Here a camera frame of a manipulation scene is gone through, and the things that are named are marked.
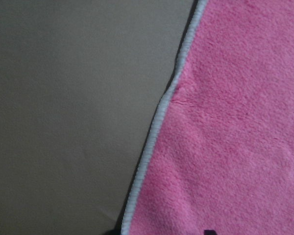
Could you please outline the pink towel with grey edge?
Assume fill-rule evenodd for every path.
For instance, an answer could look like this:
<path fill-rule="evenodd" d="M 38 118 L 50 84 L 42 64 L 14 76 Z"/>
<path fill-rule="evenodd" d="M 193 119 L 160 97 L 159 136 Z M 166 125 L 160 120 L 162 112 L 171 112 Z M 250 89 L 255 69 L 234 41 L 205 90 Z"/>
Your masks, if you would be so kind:
<path fill-rule="evenodd" d="M 294 235 L 294 0 L 200 0 L 123 235 Z"/>

